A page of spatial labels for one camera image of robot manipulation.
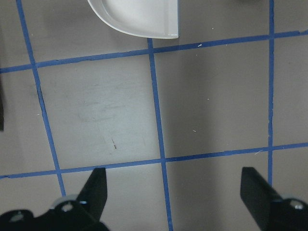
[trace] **grid square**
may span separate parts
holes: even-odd
[[[282,196],[308,201],[308,148],[273,152],[273,187]]]
[[[0,175],[54,170],[31,71],[0,75],[4,131],[0,131]]]
[[[180,37],[154,39],[154,47],[269,33],[269,1],[180,0],[179,8]]]
[[[0,193],[0,215],[14,209],[27,209],[37,217],[61,197],[56,175],[1,179]]]
[[[146,49],[145,38],[105,24],[86,0],[23,1],[36,61]]]
[[[308,1],[279,0],[274,4],[275,32],[308,30]]]
[[[275,40],[274,145],[308,139],[308,36]]]
[[[68,194],[79,193],[90,172],[63,174]],[[102,221],[117,231],[168,230],[160,164],[107,169]]]
[[[39,69],[61,168],[160,158],[148,55]]]
[[[167,163],[174,231],[258,231],[240,198],[242,167],[267,179],[267,153]]]
[[[16,2],[2,0],[0,6],[0,68],[29,64]]]
[[[155,62],[167,157],[268,145],[267,42],[157,53]]]

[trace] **gray floor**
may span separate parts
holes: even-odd
[[[180,0],[174,40],[20,3],[0,6],[0,214],[42,214],[95,166],[112,231],[257,231],[243,166],[308,201],[308,2]]]

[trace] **blue tape grid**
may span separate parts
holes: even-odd
[[[272,118],[273,118],[273,95],[274,95],[274,41],[278,38],[287,38],[287,37],[296,37],[296,36],[304,36],[308,35],[308,30],[306,31],[289,31],[282,33],[274,33],[274,0],[269,0],[269,34],[268,35],[259,35],[259,36],[250,36],[250,37],[241,37],[241,38],[230,38],[230,39],[221,39],[215,41],[207,41],[207,42],[199,42],[193,44],[184,44],[178,46],[169,46],[169,47],[161,47],[161,48],[153,48],[152,39],[148,39],[148,49],[136,50],[136,51],[128,51],[128,52],[118,52],[118,53],[108,53],[108,54],[100,54],[100,55],[91,55],[91,56],[83,56],[76,58],[68,58],[68,59],[59,59],[59,60],[49,60],[44,62],[35,61],[33,50],[28,34],[28,29],[26,26],[25,15],[22,7],[21,0],[16,0],[17,9],[20,17],[21,27],[25,38],[26,48],[30,59],[30,64],[12,66],[6,68],[0,68],[0,73],[8,73],[15,72],[21,70],[30,70],[32,69],[34,80],[37,87],[38,99],[42,109],[42,116],[45,124],[45,129],[47,132],[52,158],[55,165],[55,170],[51,171],[39,171],[39,172],[28,172],[28,173],[20,173],[20,174],[10,174],[0,176],[2,178],[23,178],[23,177],[32,177],[32,176],[44,176],[44,175],[54,175],[56,174],[58,177],[60,189],[62,195],[65,195],[65,189],[62,179],[63,173],[72,173],[72,172],[81,172],[81,171],[91,171],[96,167],[105,167],[105,168],[117,168],[117,167],[129,167],[129,166],[139,166],[139,165],[149,165],[149,164],[161,164],[162,167],[162,175],[163,175],[163,183],[164,183],[164,191],[165,191],[165,199],[166,199],[166,211],[167,211],[167,220],[169,231],[173,231],[172,226],[172,217],[171,217],[171,208],[170,208],[170,199],[168,192],[168,180],[167,180],[167,162],[175,162],[175,161],[186,161],[200,158],[211,158],[218,156],[228,156],[228,155],[237,155],[237,154],[248,154],[248,153],[257,153],[259,151],[268,152],[268,181],[272,184],[272,152],[274,150],[282,150],[282,149],[294,149],[294,148],[303,148],[308,147],[308,142],[306,143],[297,143],[297,144],[287,144],[287,145],[279,145],[273,146],[273,126],[272,126]],[[162,124],[161,124],[161,116],[159,109],[159,99],[158,99],[158,89],[156,82],[156,69],[155,69],[155,53],[162,52],[170,52],[170,51],[183,51],[189,49],[202,49],[204,47],[213,47],[225,44],[234,44],[234,43],[243,43],[243,42],[253,42],[253,41],[269,41],[269,124],[268,124],[268,147],[260,147],[260,148],[252,148],[252,149],[242,149],[242,150],[232,150],[232,151],[224,151],[224,152],[216,152],[216,153],[206,153],[206,154],[196,154],[196,155],[188,155],[181,157],[165,157],[164,150],[164,142],[163,142],[163,133],[162,133]],[[99,166],[90,166],[90,167],[77,167],[77,168],[69,168],[69,169],[60,169],[56,150],[53,143],[53,138],[51,134],[51,128],[48,121],[48,116],[44,104],[43,95],[40,88],[40,80],[38,74],[38,68],[52,66],[52,65],[62,65],[62,64],[71,64],[78,63],[82,61],[94,61],[94,60],[103,60],[103,59],[113,59],[120,57],[128,57],[135,55],[149,55],[150,59],[150,70],[152,77],[152,87],[154,94],[154,106],[155,106],[155,114],[156,114],[156,124],[158,131],[158,141],[160,148],[160,159],[152,159],[152,160],[144,160],[144,161],[133,161],[133,162],[125,162],[125,163],[117,163],[117,164],[108,164],[108,165],[99,165]]]

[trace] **horizontal blue line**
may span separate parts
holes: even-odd
[[[285,149],[295,149],[295,148],[305,148],[305,147],[308,147],[308,142],[278,145],[278,146],[271,147],[271,149],[272,150],[285,150]],[[240,149],[240,150],[233,150],[233,151],[224,151],[224,152],[217,152],[217,153],[187,155],[187,156],[180,156],[180,157],[169,157],[169,158],[166,158],[166,162],[185,161],[185,160],[202,159],[202,158],[219,157],[219,156],[229,156],[229,155],[237,155],[237,154],[249,154],[249,153],[257,153],[259,151],[267,152],[268,150],[269,150],[269,147],[263,147],[263,148],[250,148],[250,149]],[[83,172],[83,171],[92,171],[93,169],[97,167],[104,167],[104,168],[130,167],[130,166],[138,166],[138,165],[158,164],[160,162],[161,162],[161,159],[141,160],[141,161],[132,161],[132,162],[117,163],[117,164],[60,169],[60,172],[61,173]],[[34,176],[44,176],[44,175],[53,175],[53,174],[57,174],[56,170],[2,175],[0,176],[0,179],[34,177]]]
[[[84,171],[92,171],[95,168],[117,168],[117,167],[131,167],[131,166],[139,166],[139,165],[150,165],[150,164],[158,164],[160,163],[160,159],[152,159],[152,160],[141,160],[141,161],[132,161],[132,162],[124,162],[117,164],[108,164],[108,165],[97,165],[90,167],[76,167],[76,168],[68,168],[62,169],[61,173],[70,173],[70,172],[84,172]]]
[[[61,64],[72,64],[72,63],[79,63],[82,61],[114,59],[114,58],[121,58],[121,57],[143,55],[143,54],[148,54],[148,53],[149,53],[148,49],[144,49],[144,50],[122,52],[122,53],[97,54],[97,55],[82,56],[82,57],[76,57],[76,58],[49,60],[49,61],[39,62],[39,63],[36,63],[36,67],[54,66],[54,65],[61,65]]]
[[[221,40],[208,41],[208,42],[198,42],[198,43],[192,43],[192,44],[154,48],[154,53],[162,53],[162,52],[168,52],[168,51],[182,51],[182,50],[198,49],[198,48],[204,48],[204,47],[214,47],[214,46],[233,44],[233,43],[263,41],[263,40],[268,40],[268,39],[269,39],[268,35],[241,37],[241,38],[233,38],[233,39],[229,38],[229,39],[221,39]]]
[[[25,64],[25,65],[20,65],[20,66],[12,66],[12,67],[5,67],[5,68],[0,68],[0,74],[8,73],[8,72],[14,72],[14,71],[24,71],[24,70],[29,70],[31,68],[32,68],[31,64]]]
[[[278,39],[278,38],[296,37],[296,36],[302,36],[302,35],[308,35],[308,30],[305,30],[305,31],[297,30],[297,31],[275,33],[274,37],[275,39]]]
[[[3,178],[13,179],[13,178],[23,178],[23,177],[37,177],[37,176],[45,176],[45,175],[53,175],[53,174],[54,175],[57,174],[56,170],[3,175],[3,176],[0,176],[0,179],[3,179]]]

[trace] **white tray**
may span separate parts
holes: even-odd
[[[179,37],[178,0],[88,0],[106,24],[126,34],[156,38]]]

